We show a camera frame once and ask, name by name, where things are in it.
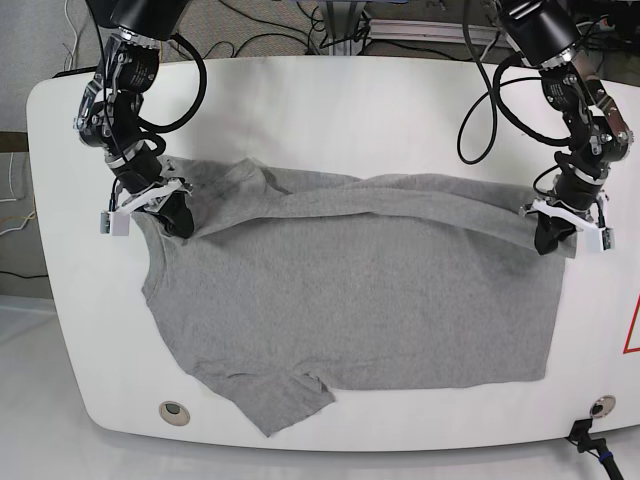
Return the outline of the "grey t-shirt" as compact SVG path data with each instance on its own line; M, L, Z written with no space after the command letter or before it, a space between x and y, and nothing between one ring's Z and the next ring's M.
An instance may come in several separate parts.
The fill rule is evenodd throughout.
M265 435L335 390L467 388L546 372L565 262L519 186L173 159L195 231L138 213L142 288L179 367Z

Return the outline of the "black flat bar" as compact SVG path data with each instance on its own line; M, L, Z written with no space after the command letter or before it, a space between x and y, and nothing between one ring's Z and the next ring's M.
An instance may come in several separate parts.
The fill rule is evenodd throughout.
M96 68L97 68L96 66L93 66L93 67L72 69L68 71L61 71L56 73L52 78L57 79L57 78L63 78L68 76L74 76L74 75L88 74L88 73L94 74L96 72Z

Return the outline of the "aluminium frame rail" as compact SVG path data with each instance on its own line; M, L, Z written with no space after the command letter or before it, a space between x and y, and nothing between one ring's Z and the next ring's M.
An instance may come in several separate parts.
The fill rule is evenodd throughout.
M369 22L370 36L374 40L414 41L433 43L464 44L461 24L373 19ZM469 38L473 45L487 46L498 34L498 30L488 26L469 26Z

